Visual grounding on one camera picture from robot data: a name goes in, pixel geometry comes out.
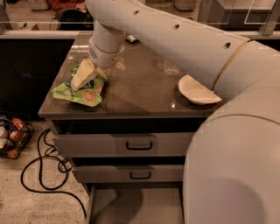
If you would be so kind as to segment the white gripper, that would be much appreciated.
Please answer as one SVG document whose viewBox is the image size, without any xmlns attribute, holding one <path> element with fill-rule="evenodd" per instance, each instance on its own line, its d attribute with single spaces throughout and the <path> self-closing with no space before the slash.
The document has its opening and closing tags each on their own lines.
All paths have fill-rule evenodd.
<svg viewBox="0 0 280 224">
<path fill-rule="evenodd" d="M 123 54 L 123 46 L 118 52 L 104 52 L 95 45 L 94 40 L 91 38 L 88 42 L 89 59 L 84 59 L 80 63 L 76 74 L 71 79 L 71 89 L 77 91 L 93 80 L 97 75 L 95 66 L 100 68 L 115 66 L 115 68 L 124 71 L 126 66 L 124 60 L 122 59 Z"/>
</svg>

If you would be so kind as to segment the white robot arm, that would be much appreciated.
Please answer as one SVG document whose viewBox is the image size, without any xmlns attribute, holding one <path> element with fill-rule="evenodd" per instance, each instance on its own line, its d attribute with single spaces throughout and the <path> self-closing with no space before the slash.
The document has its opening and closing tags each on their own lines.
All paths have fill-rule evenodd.
<svg viewBox="0 0 280 224">
<path fill-rule="evenodd" d="M 89 57 L 113 66 L 129 34 L 212 89 L 224 105 L 185 158 L 185 224 L 280 224 L 279 52 L 138 0 L 86 0 Z"/>
</svg>

